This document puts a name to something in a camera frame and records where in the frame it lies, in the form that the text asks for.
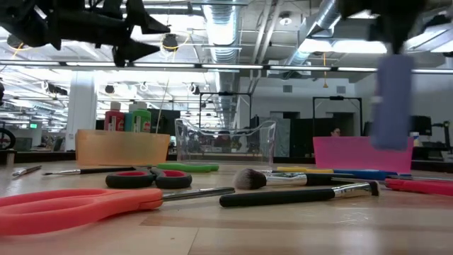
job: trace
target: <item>orange container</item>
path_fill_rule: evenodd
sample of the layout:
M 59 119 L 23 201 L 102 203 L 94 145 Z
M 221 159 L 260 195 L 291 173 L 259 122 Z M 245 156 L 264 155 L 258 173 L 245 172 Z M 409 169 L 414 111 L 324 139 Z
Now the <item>orange container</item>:
M 166 161 L 170 135 L 144 132 L 79 130 L 76 158 L 79 166 L 146 166 Z

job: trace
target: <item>scissor blade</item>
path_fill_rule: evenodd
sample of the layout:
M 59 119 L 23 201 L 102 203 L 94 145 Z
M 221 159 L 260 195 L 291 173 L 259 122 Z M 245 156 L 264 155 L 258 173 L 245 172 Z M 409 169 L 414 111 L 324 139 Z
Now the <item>scissor blade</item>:
M 164 201 L 175 201 L 175 200 L 185 200 L 192 198 L 206 198 L 210 196 L 221 196 L 226 194 L 234 193 L 233 187 L 223 187 L 223 188 L 202 188 L 193 191 L 181 191 L 175 193 L 164 194 L 162 199 Z

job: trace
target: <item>green paint bottle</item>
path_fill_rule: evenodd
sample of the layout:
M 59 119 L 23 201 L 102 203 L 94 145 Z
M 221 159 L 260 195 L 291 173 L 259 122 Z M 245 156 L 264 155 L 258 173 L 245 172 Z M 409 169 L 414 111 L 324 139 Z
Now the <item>green paint bottle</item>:
M 151 132 L 151 113 L 145 102 L 138 103 L 138 109 L 132 113 L 134 132 Z

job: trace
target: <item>brush bristles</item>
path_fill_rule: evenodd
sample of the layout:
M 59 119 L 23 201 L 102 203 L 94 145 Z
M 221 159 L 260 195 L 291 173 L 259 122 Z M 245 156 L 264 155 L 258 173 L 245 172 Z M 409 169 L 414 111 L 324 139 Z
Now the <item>brush bristles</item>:
M 237 172 L 233 178 L 235 188 L 253 190 L 266 186 L 266 176 L 253 169 L 244 169 Z
M 371 186 L 371 195 L 379 196 L 379 194 L 381 193 L 381 188 L 379 187 L 379 183 L 377 183 L 377 181 L 370 181 L 368 184 Z

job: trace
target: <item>red paint bottle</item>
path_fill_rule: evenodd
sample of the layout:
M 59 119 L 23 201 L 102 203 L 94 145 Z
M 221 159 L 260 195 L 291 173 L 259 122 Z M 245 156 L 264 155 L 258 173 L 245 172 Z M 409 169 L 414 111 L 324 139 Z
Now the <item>red paint bottle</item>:
M 110 111 L 105 112 L 104 130 L 124 131 L 125 114 L 120 112 L 121 103 L 111 102 Z

